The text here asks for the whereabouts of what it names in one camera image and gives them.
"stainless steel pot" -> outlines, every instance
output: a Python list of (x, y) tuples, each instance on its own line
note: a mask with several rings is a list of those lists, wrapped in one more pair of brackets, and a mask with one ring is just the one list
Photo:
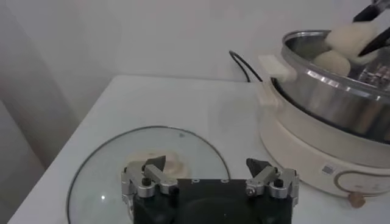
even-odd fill
[(324, 42), (328, 33), (310, 30), (284, 36), (282, 57), (296, 70), (297, 78), (287, 82), (273, 79), (275, 88), (297, 108), (328, 125), (390, 144), (388, 86), (375, 86), (361, 79), (364, 74), (376, 74), (367, 73), (372, 65), (352, 65), (349, 77), (341, 77), (311, 63), (317, 55), (330, 50)]

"glass lid rim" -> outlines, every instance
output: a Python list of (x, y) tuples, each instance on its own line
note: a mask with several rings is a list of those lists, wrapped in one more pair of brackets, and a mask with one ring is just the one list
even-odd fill
[(188, 134), (191, 134), (191, 135), (197, 137), (198, 139), (200, 139), (201, 141), (206, 143), (208, 146), (210, 146), (210, 148), (213, 149), (213, 151), (218, 155), (219, 159), (221, 159), (221, 161), (222, 161), (222, 163), (223, 163), (223, 165), (225, 167), (228, 179), (231, 179), (229, 167), (227, 166), (227, 163), (226, 163), (224, 157), (221, 155), (221, 153), (218, 151), (218, 149), (215, 146), (213, 146), (210, 142), (208, 142), (206, 139), (204, 139), (203, 137), (197, 135), (196, 133), (194, 133), (192, 131), (189, 131), (189, 130), (186, 130), (186, 129), (172, 127), (172, 126), (164, 126), (164, 125), (151, 125), (151, 126), (143, 126), (143, 127), (131, 129), (129, 131), (122, 132), (122, 133), (120, 133), (120, 134), (118, 134), (118, 135), (108, 139), (107, 141), (103, 142), (101, 145), (99, 145), (99, 147), (97, 147), (95, 150), (93, 150), (87, 156), (87, 158), (81, 163), (81, 165), (77, 168), (77, 171), (76, 171), (76, 173), (72, 177), (71, 184), (69, 185), (68, 192), (66, 194), (65, 212), (66, 212), (66, 221), (67, 221), (68, 224), (71, 224), (70, 216), (69, 216), (69, 205), (70, 205), (70, 198), (71, 198), (71, 194), (72, 194), (72, 189), (73, 189), (74, 183), (76, 182), (77, 177), (79, 176), (81, 170), (84, 168), (84, 165), (86, 165), (86, 163), (90, 160), (90, 158), (92, 158), (101, 148), (103, 148), (107, 144), (111, 143), (115, 139), (118, 139), (118, 138), (120, 138), (120, 137), (122, 137), (122, 136), (124, 136), (126, 134), (132, 133), (132, 132), (136, 132), (136, 131), (140, 131), (140, 130), (153, 129), (153, 128), (165, 128), (165, 129), (183, 131), (183, 132), (186, 132)]

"pot rim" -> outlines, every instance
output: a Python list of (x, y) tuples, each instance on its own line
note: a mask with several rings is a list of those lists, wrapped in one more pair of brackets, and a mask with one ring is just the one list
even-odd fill
[(297, 30), (287, 33), (282, 39), (282, 57), (288, 63), (289, 61), (293, 61), (295, 63), (298, 63), (299, 66), (306, 68), (306, 71), (304, 72), (306, 75), (309, 75), (313, 79), (316, 79), (326, 85), (330, 85), (333, 88), (340, 89), (363, 98), (368, 98), (378, 102), (385, 102), (390, 104), (390, 92), (383, 91), (378, 89), (376, 86), (359, 82), (348, 77), (341, 77), (334, 72), (327, 71), (297, 55), (286, 45), (286, 42), (293, 38), (308, 36), (326, 36), (329, 32), (330, 30)]

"white wall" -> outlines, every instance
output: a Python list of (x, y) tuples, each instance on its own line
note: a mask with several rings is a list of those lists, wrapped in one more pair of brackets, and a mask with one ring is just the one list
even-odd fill
[(284, 33), (349, 23), (370, 3), (0, 1), (2, 97), (46, 164), (115, 74), (244, 80), (229, 49), (256, 66), (260, 52), (279, 52)]

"steamed bun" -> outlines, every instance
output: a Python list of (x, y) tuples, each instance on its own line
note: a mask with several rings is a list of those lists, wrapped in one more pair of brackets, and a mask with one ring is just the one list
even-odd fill
[(313, 63), (340, 76), (347, 76), (351, 70), (351, 65), (348, 59), (336, 51), (327, 51), (318, 55), (313, 60)]
[(359, 53), (377, 36), (376, 27), (370, 22), (352, 23), (333, 29), (325, 42), (336, 52), (352, 62), (363, 65), (376, 58), (377, 52), (363, 57)]

